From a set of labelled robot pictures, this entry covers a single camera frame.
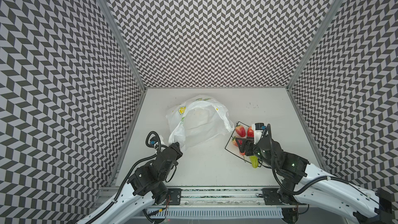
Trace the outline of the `red fake strawberry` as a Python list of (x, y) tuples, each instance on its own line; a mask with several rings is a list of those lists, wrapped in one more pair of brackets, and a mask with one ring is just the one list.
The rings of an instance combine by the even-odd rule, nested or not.
[(240, 136), (240, 137), (242, 137), (242, 138), (244, 138), (244, 137), (246, 136), (246, 130), (245, 130), (245, 127), (244, 127), (243, 125), (238, 125), (238, 126), (235, 128), (235, 132), (236, 132), (236, 134), (237, 134), (238, 136)]
[(238, 147), (237, 141), (236, 141), (236, 137), (232, 138), (232, 144), (236, 147)]

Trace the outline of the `green fake fruit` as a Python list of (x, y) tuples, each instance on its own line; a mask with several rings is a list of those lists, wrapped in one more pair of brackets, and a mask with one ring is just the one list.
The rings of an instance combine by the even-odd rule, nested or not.
[(256, 156), (250, 156), (250, 162), (255, 169), (259, 166), (259, 159)]

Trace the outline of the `white plastic bag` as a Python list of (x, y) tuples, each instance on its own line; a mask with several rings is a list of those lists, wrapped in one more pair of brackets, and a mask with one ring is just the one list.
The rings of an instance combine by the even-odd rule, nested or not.
[(178, 143), (181, 150), (234, 130), (227, 107), (209, 95), (197, 95), (169, 108), (166, 119), (171, 132), (168, 144)]

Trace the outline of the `red yellow fake apple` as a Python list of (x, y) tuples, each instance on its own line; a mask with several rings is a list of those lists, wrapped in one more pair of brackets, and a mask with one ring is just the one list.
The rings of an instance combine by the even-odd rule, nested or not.
[(247, 129), (247, 137), (248, 138), (254, 138), (254, 136), (255, 136), (254, 130), (252, 129), (252, 127), (249, 127)]

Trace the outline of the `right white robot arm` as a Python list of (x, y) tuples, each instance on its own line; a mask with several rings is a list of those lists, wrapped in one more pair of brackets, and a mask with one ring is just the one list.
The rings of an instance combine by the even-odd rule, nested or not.
[(273, 140), (269, 124), (237, 124), (231, 139), (241, 156), (271, 171), (279, 186), (274, 193), (278, 202), (315, 206), (355, 224), (392, 223), (391, 193), (356, 186), (299, 155), (284, 151)]

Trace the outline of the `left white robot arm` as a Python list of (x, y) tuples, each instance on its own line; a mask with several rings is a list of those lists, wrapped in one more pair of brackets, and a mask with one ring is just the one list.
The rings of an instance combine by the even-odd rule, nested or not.
[(156, 149), (156, 153), (135, 162), (118, 191), (78, 221), (79, 224), (124, 224), (139, 213), (143, 213), (152, 224), (163, 222), (153, 219), (146, 209), (166, 200), (169, 190), (164, 182), (172, 168), (177, 167), (177, 160), (183, 153), (178, 142), (163, 145), (160, 136), (154, 131), (147, 135), (145, 143)]

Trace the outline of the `white mat black border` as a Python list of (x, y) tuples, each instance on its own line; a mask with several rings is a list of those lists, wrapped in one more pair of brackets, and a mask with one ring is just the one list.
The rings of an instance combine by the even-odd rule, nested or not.
[(238, 159), (249, 163), (253, 168), (267, 168), (254, 152), (255, 132), (252, 126), (238, 121), (224, 149)]

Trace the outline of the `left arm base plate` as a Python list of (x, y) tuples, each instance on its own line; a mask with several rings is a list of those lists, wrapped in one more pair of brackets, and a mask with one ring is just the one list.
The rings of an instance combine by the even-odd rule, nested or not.
[(180, 205), (181, 202), (181, 188), (169, 188), (167, 192), (162, 192), (155, 199), (157, 205)]

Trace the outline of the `aluminium front rail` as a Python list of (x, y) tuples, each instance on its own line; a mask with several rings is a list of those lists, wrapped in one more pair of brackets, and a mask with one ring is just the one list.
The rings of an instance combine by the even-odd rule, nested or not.
[[(183, 187), (180, 188), (181, 196), (179, 205), (172, 207), (281, 207), (294, 208), (296, 204), (288, 205), (283, 203), (270, 203), (266, 205), (265, 200), (260, 198), (263, 188), (274, 188), (274, 186), (253, 186), (248, 188), (239, 187)], [(104, 187), (99, 190), (96, 200), (91, 206), (89, 213), (92, 213), (117, 192), (117, 187)]]

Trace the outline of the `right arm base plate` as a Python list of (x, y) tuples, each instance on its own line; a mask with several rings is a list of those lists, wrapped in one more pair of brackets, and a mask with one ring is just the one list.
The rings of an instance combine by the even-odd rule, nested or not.
[(279, 188), (263, 188), (258, 197), (263, 199), (265, 205), (304, 205), (297, 202), (293, 196), (281, 194)]

